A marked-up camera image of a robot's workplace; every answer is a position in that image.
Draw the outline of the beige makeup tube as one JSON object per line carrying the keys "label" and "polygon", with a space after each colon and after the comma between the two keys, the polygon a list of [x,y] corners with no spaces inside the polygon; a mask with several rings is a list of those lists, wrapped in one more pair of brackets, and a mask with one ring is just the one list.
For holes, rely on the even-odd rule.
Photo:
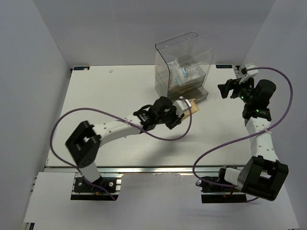
{"label": "beige makeup tube", "polygon": [[[196,99],[189,99],[191,114],[194,114],[199,111],[198,106],[196,105]],[[184,116],[181,121],[190,117],[189,109],[186,109],[184,112]]]}

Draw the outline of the white blue sachet packet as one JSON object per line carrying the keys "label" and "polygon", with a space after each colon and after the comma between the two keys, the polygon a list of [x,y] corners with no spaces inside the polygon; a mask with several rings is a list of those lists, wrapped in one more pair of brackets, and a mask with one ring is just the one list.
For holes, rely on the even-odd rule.
{"label": "white blue sachet packet", "polygon": [[184,78],[184,70],[182,67],[180,67],[179,63],[176,60],[174,60],[168,62],[167,65],[171,73],[172,84],[177,84],[179,86],[185,84],[186,80]]}

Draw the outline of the clear acrylic organizer box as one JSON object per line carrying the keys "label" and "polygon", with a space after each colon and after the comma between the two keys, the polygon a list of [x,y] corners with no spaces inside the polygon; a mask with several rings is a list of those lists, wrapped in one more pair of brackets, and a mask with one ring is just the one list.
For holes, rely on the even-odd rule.
{"label": "clear acrylic organizer box", "polygon": [[196,103],[208,96],[204,88],[213,62],[212,48],[189,32],[155,44],[155,90],[175,101],[180,96]]}

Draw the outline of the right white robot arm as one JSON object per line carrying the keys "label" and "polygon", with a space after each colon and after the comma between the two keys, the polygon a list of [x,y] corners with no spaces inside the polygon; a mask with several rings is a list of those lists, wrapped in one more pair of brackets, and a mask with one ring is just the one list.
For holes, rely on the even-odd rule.
{"label": "right white robot arm", "polygon": [[217,187],[228,191],[235,186],[238,191],[273,201],[276,199],[286,177],[288,166],[280,163],[268,131],[271,126],[271,113],[268,108],[276,85],[270,80],[253,79],[241,83],[240,79],[230,79],[219,84],[222,98],[240,98],[244,102],[242,117],[249,134],[251,159],[243,169],[224,166],[216,179]]}

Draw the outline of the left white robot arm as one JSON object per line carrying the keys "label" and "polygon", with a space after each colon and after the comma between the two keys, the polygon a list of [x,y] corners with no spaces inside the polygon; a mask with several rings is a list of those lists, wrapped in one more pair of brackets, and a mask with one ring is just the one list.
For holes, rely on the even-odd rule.
{"label": "left white robot arm", "polygon": [[94,162],[100,147],[126,136],[151,131],[160,124],[173,129],[181,124],[190,107],[190,102],[183,97],[172,102],[162,96],[154,104],[145,105],[124,119],[96,125],[81,122],[65,145],[85,178],[85,186],[90,191],[101,187],[101,176]]}

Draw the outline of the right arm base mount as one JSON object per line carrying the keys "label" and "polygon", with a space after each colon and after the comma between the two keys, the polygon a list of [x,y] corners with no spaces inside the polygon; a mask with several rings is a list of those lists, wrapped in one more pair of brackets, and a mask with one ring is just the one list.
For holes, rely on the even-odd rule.
{"label": "right arm base mount", "polygon": [[[203,176],[201,178],[217,184],[232,185],[224,179],[227,168],[235,170],[235,175],[238,175],[241,171],[237,167],[223,166],[219,169],[217,176]],[[203,204],[246,203],[248,201],[247,196],[236,188],[210,184],[203,180],[198,179],[195,183],[197,187],[201,188],[201,201]]]}

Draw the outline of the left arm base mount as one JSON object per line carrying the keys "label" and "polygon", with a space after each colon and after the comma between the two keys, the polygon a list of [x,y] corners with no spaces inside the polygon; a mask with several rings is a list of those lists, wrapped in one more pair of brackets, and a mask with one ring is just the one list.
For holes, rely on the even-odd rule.
{"label": "left arm base mount", "polygon": [[102,176],[94,182],[96,186],[87,183],[81,176],[73,181],[71,200],[79,201],[115,201],[120,192],[121,180],[116,177]]}

